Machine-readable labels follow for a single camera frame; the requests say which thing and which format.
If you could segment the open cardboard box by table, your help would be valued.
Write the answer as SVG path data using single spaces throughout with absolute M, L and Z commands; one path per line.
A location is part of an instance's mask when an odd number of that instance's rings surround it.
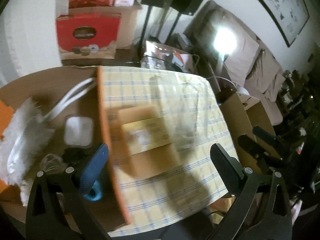
M 238 144 L 238 137 L 243 134 L 248 135 L 267 149 L 273 157 L 280 158 L 280 155 L 270 145 L 253 134 L 253 127 L 259 126 L 275 135 L 273 126 L 259 99 L 233 90 L 224 90 L 217 95 L 217 101 L 230 131 L 240 163 L 249 164 L 254 161 L 253 157 Z

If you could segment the clear plastic bag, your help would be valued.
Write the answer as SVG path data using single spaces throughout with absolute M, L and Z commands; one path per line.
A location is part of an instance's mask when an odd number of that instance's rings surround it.
M 202 80 L 178 75 L 154 75 L 149 81 L 152 102 L 164 118 L 174 146 L 183 154 L 196 151 L 208 137 L 208 85 Z

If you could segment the red collection gift bag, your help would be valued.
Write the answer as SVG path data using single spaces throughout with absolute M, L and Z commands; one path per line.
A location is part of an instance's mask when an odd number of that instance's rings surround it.
M 84 13 L 56 19 L 62 60 L 114 59 L 121 22 L 120 13 Z

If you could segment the shiny plastic wrapped items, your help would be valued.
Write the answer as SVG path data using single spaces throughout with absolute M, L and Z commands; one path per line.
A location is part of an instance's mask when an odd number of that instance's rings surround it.
M 146 41 L 140 67 L 197 74 L 193 55 L 157 42 Z

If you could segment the blue silicone funnel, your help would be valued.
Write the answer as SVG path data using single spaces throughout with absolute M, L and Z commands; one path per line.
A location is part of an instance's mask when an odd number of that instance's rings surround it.
M 101 188 L 100 181 L 96 180 L 92 188 L 90 189 L 89 193 L 84 194 L 83 197 L 85 198 L 85 200 L 89 202 L 97 202 L 101 200 L 101 198 L 103 197 L 103 191 Z

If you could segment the yellow lolly's booklet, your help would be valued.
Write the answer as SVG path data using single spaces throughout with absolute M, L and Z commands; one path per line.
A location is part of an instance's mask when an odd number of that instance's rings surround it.
M 172 143 L 162 118 L 149 118 L 121 126 L 130 155 Z

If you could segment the brown cardboard box behind bags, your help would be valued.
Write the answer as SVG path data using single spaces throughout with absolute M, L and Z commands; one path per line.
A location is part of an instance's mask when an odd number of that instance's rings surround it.
M 135 3 L 131 7 L 84 7 L 69 9 L 69 14 L 120 13 L 121 21 L 116 45 L 118 49 L 130 49 L 135 37 L 137 18 L 142 6 Z

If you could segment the orange cardboard box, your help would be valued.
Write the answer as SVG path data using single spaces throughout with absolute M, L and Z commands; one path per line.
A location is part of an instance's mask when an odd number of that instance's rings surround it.
M 74 86 L 95 77 L 100 81 L 101 67 L 56 67 L 35 72 L 10 82 L 1 88 L 1 102 L 17 110 L 32 98 L 44 114 L 48 113 Z M 97 85 L 82 98 L 71 103 L 51 121 L 55 129 L 47 154 L 63 155 L 67 148 L 90 148 L 101 142 L 111 144 L 106 117 L 102 112 L 102 86 Z M 119 191 L 113 189 L 114 175 L 109 164 L 102 172 L 103 196 L 95 202 L 85 201 L 86 207 L 101 226 L 112 232 L 129 220 Z

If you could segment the right black speaker on stand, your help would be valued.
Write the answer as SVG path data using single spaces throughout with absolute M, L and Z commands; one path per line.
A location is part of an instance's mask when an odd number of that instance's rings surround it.
M 176 16 L 176 19 L 172 25 L 172 28 L 170 29 L 167 39 L 165 43 L 167 43 L 175 28 L 176 25 L 178 24 L 178 21 L 180 20 L 180 17 L 182 15 L 187 15 L 187 16 L 193 16 L 195 12 L 199 9 L 201 3 L 204 0 L 172 0 L 170 7 L 178 12 L 178 15 Z

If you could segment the yellow plaid tablecloth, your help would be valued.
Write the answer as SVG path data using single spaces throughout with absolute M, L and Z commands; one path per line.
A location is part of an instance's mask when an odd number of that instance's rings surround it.
M 99 67 L 101 132 L 124 225 L 112 237 L 170 226 L 227 190 L 210 159 L 213 144 L 236 150 L 209 82 L 168 70 Z

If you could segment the white earphone case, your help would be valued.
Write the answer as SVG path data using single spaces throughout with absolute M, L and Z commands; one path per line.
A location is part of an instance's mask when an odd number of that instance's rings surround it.
M 89 117 L 71 116 L 66 120 L 64 142 L 68 146 L 89 147 L 93 142 L 94 122 Z

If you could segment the framed ink painting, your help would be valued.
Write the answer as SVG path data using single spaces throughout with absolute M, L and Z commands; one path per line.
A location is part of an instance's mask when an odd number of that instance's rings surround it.
M 258 0 L 290 47 L 310 18 L 304 0 Z

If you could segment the white fluffy duster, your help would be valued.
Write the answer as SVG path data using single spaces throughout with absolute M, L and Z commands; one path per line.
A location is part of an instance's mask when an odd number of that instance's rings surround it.
M 96 84 L 97 81 L 93 77 L 81 81 L 69 90 L 47 114 L 43 114 L 32 98 L 25 100 L 14 112 L 1 139 L 1 180 L 8 186 L 20 188 L 23 206 L 28 205 L 33 184 L 33 180 L 26 175 L 55 132 L 49 122 L 71 103 L 90 92 Z

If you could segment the beige sofa with cushions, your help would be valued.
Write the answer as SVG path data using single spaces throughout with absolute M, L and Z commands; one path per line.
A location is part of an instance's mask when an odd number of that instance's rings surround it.
M 273 126 L 283 121 L 276 104 L 278 92 L 285 81 L 283 69 L 274 55 L 233 13 L 208 1 L 185 30 L 205 67 L 220 81 L 231 81 L 236 88 L 244 88 L 258 98 Z

